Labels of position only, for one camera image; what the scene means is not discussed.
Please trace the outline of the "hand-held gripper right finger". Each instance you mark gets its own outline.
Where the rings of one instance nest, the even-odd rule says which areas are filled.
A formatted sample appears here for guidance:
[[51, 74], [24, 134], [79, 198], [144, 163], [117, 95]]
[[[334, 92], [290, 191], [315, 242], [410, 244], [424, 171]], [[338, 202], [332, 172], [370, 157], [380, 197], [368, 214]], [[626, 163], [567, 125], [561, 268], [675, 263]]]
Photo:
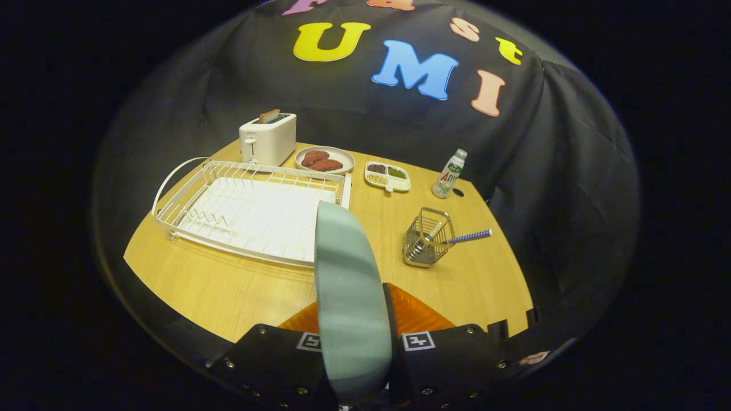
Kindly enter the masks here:
[[391, 283], [382, 289], [391, 323], [388, 398], [397, 410], [475, 410], [505, 385], [507, 321], [452, 325]]

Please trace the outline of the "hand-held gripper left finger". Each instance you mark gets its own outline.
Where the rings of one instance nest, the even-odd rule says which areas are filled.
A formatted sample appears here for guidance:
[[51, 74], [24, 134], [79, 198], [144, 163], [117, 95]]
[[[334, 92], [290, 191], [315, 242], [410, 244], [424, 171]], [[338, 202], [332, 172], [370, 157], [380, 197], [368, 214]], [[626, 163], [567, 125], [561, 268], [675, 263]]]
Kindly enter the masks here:
[[259, 409], [339, 409], [324, 367], [316, 303], [279, 326], [255, 324], [207, 367]]

